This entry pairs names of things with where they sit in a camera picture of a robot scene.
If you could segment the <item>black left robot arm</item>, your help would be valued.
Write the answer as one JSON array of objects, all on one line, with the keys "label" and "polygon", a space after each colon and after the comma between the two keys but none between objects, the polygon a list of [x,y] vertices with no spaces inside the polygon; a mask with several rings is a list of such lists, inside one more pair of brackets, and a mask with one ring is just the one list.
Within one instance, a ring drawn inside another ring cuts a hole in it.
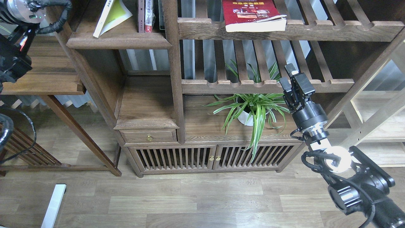
[{"label": "black left robot arm", "polygon": [[[46,18],[46,7],[62,6],[63,11],[56,22],[40,27]],[[28,56],[29,48],[36,35],[60,32],[72,9],[69,0],[2,0],[1,22],[16,25],[8,37],[1,36],[1,84],[15,83],[32,70]]]}]

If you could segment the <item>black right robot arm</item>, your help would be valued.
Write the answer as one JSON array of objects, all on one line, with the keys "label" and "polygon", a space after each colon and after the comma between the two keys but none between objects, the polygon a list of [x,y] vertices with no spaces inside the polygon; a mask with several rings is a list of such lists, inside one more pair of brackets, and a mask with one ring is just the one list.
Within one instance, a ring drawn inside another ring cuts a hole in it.
[{"label": "black right robot arm", "polygon": [[302,133],[297,139],[308,146],[302,162],[328,183],[328,193],[340,211],[365,215],[362,228],[370,223],[379,228],[403,228],[404,211],[388,197],[394,179],[356,146],[332,146],[323,127],[327,115],[311,100],[315,88],[293,64],[285,65],[285,70],[288,78],[279,81],[283,97],[297,125],[296,132]]}]

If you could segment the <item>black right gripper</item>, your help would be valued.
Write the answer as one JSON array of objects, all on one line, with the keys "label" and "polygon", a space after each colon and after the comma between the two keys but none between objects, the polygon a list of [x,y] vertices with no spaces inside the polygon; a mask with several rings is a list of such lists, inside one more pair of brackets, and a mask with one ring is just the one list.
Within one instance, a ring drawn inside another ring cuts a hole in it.
[{"label": "black right gripper", "polygon": [[279,82],[284,90],[285,103],[297,126],[296,131],[302,133],[324,133],[323,125],[328,118],[320,104],[311,100],[315,88],[304,73],[299,73],[292,63],[285,65],[290,82],[282,77]]}]

